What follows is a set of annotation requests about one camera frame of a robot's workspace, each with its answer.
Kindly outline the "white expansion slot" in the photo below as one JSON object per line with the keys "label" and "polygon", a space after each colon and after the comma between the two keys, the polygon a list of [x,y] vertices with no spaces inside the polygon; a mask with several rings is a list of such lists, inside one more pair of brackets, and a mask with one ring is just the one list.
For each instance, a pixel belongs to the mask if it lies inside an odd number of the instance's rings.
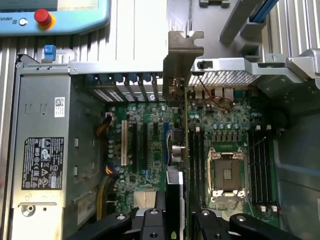
{"label": "white expansion slot", "polygon": [[128,121],[121,121],[121,166],[127,166],[128,153]]}

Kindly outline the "long black expansion slot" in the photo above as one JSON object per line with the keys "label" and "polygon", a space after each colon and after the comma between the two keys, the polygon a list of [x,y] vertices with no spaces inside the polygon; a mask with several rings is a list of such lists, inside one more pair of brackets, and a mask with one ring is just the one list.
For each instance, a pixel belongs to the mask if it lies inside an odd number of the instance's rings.
{"label": "long black expansion slot", "polygon": [[137,152],[138,152],[138,124],[132,124],[132,144],[131,144],[131,152],[132,152],[132,171],[137,173]]}
{"label": "long black expansion slot", "polygon": [[148,170],[148,124],[146,122],[143,123],[143,142],[142,142],[142,153],[143,153],[143,169],[145,171]]}

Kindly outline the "green motherboard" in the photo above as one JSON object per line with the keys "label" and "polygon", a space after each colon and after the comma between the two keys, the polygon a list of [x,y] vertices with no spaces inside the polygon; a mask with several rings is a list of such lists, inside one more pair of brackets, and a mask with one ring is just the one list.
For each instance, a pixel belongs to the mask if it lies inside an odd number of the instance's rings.
{"label": "green motherboard", "polygon": [[[272,212],[270,205],[266,205],[266,211],[262,200],[261,204],[252,204],[251,176],[249,158],[248,132],[253,131],[254,157],[255,153],[255,131],[259,131],[259,152],[261,165],[261,133],[266,136],[266,127],[271,125],[264,113],[267,101],[264,97],[253,91],[233,90],[228,99],[217,98],[211,100],[209,97],[197,99],[189,97],[187,104],[188,133],[192,130],[194,135],[194,195],[198,200],[196,184],[196,132],[203,131],[203,166],[204,166],[204,205],[202,208],[212,208],[220,211],[224,219],[231,215],[245,213],[254,216],[273,226],[279,225],[280,207],[277,202],[275,190],[275,172],[272,161],[272,183],[273,197],[277,203],[277,212]],[[166,102],[143,102],[123,103],[108,108],[107,112],[112,116],[112,123],[108,129],[109,139],[107,141],[107,165],[108,175],[117,175],[118,179],[109,189],[105,197],[105,212],[136,212],[142,208],[153,207],[158,192],[166,187],[166,170],[170,166],[171,147],[173,146],[172,131],[179,128],[180,110]],[[127,165],[121,166],[121,128],[122,121],[127,120]],[[168,140],[169,161],[164,161],[164,123],[169,122],[170,135]],[[137,172],[132,167],[132,126],[137,123]],[[143,161],[143,123],[148,124],[148,169],[144,170]],[[158,123],[158,137],[153,136],[153,123]],[[218,150],[229,151],[241,147],[247,158],[249,193],[244,201],[232,200],[222,202],[211,202],[207,192],[207,155],[209,149],[214,147]]]}

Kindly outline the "small grey part holder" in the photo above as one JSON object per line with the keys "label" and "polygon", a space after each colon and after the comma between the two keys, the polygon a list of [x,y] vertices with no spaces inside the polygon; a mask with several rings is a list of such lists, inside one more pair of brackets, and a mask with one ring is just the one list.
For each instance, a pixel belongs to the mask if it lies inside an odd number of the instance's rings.
{"label": "small grey part holder", "polygon": [[198,4],[201,8],[220,6],[221,8],[226,9],[230,6],[230,0],[198,0]]}

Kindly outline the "black case switch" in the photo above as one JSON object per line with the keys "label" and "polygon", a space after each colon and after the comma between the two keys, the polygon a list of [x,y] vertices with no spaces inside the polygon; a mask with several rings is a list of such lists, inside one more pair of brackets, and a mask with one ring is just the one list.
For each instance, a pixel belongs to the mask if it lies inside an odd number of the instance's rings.
{"label": "black case switch", "polygon": [[213,68],[213,62],[212,61],[207,61],[207,60],[198,61],[197,62],[197,67],[200,70],[212,69]]}

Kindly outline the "grey power supply unit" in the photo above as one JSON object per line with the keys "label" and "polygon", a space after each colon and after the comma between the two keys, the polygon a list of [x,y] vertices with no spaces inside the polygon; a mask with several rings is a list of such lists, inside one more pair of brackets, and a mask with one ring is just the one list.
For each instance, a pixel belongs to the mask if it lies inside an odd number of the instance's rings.
{"label": "grey power supply unit", "polygon": [[70,76],[20,80],[11,205],[64,208],[95,188],[102,176],[96,136],[104,105]]}

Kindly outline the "open grey PC case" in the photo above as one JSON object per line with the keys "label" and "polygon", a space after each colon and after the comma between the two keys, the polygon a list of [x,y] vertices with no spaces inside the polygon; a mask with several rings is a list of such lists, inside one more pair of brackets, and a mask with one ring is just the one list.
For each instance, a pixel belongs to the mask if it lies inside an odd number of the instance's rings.
{"label": "open grey PC case", "polygon": [[[212,61],[212,69],[199,69],[197,62]],[[166,239],[177,240],[168,233],[166,185],[157,193],[154,206],[136,212],[106,213],[105,198],[118,176],[107,174],[109,127],[113,121],[109,107],[119,104],[165,102],[163,62],[150,66],[148,61],[77,62],[69,50],[57,51],[53,63],[42,63],[26,54],[15,62],[14,99],[10,145],[10,174],[7,182],[6,207],[3,215],[3,240],[66,240],[67,237],[113,214],[142,215],[146,209],[162,210]],[[102,174],[99,184],[77,202],[66,207],[46,204],[27,204],[12,207],[15,137],[19,106],[20,81],[26,76],[68,76],[81,80],[80,88],[98,99],[104,106],[102,122],[96,129],[101,144]],[[291,118],[289,129],[272,127],[271,146],[275,173],[276,200],[280,211],[277,227],[302,240],[320,240],[320,49],[283,58],[270,55],[263,62],[245,58],[195,59],[188,82],[189,97],[209,97],[212,101],[228,99],[232,91],[252,91],[266,99],[264,114],[270,120],[271,108],[287,110]],[[190,195],[189,237],[194,240],[194,213],[201,207]]]}

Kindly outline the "blue case latch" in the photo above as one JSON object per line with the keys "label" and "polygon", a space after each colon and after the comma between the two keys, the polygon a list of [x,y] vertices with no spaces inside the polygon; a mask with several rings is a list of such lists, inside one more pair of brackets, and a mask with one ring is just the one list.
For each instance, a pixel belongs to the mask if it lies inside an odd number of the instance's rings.
{"label": "blue case latch", "polygon": [[45,45],[43,48],[42,63],[53,63],[56,60],[56,46],[52,44]]}

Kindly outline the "blue robot teach pendant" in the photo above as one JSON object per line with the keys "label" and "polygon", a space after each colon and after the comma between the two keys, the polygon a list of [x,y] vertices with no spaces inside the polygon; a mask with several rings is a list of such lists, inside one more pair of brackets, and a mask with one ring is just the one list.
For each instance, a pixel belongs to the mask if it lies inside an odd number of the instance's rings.
{"label": "blue robot teach pendant", "polygon": [[[47,30],[34,19],[37,9],[55,17]],[[86,34],[109,24],[111,0],[0,0],[0,37]]]}

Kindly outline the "red emergency stop button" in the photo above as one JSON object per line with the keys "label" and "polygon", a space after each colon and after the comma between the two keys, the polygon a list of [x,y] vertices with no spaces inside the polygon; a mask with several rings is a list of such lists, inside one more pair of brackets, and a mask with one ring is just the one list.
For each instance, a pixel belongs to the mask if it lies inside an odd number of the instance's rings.
{"label": "red emergency stop button", "polygon": [[44,8],[37,9],[33,17],[41,30],[48,30],[56,23],[55,16]]}

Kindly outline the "metal CPU socket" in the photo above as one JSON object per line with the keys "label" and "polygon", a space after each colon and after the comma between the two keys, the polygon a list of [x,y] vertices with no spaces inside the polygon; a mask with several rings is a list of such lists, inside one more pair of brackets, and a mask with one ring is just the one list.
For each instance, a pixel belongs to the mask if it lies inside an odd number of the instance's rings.
{"label": "metal CPU socket", "polygon": [[206,160],[207,193],[212,203],[243,202],[250,192],[248,161],[244,149],[211,147]]}

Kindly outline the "black RAM slot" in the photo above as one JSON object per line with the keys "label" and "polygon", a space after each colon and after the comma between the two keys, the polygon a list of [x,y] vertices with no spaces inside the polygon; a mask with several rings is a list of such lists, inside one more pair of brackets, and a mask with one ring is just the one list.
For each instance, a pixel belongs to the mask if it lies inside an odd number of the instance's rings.
{"label": "black RAM slot", "polygon": [[255,173],[256,173],[256,202],[258,205],[262,203],[263,192],[261,190],[262,179],[261,179],[261,165],[260,165],[260,139],[259,139],[259,131],[254,132],[254,140],[255,140]]}
{"label": "black RAM slot", "polygon": [[204,160],[203,160],[203,131],[195,133],[195,177],[196,177],[196,186],[197,186],[197,196],[201,206],[204,205],[205,193],[204,193]]}
{"label": "black RAM slot", "polygon": [[261,143],[260,143],[260,166],[261,166],[261,180],[262,180],[262,195],[263,195],[263,206],[265,210],[262,210],[266,212],[267,210],[267,201],[268,201],[268,185],[267,185],[267,175],[266,175],[266,159],[265,159],[265,135],[261,132]]}
{"label": "black RAM slot", "polygon": [[273,177],[272,177],[272,154],[271,154],[271,136],[272,136],[272,128],[271,125],[266,126],[265,131],[265,156],[266,156],[266,175],[267,175],[267,193],[268,193],[268,204],[270,206],[270,210],[273,213],[278,212],[277,202],[274,200],[273,194]]}
{"label": "black RAM slot", "polygon": [[251,202],[253,205],[257,203],[257,185],[255,170],[255,150],[254,150],[254,134],[252,130],[248,131],[248,153],[250,165],[250,181],[251,181]]}
{"label": "black RAM slot", "polygon": [[188,131],[188,144],[189,144],[189,185],[190,185],[190,195],[194,193],[194,132],[192,130]]}

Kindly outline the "black round case speaker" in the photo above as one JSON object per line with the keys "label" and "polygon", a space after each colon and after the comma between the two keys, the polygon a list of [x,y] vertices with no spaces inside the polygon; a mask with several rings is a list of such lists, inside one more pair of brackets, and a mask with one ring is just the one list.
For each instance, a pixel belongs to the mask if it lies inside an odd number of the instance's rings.
{"label": "black round case speaker", "polygon": [[269,118],[274,129],[289,129],[292,126],[290,113],[284,108],[271,108]]}

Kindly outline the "blue expansion slot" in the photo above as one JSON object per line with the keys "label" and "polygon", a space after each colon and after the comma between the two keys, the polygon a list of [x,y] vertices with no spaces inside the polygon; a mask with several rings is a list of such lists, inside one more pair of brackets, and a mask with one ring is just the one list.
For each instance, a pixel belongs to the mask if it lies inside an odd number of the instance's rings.
{"label": "blue expansion slot", "polygon": [[169,122],[164,123],[163,127],[163,135],[164,135],[164,164],[167,165],[169,162],[169,137],[170,137],[170,124]]}

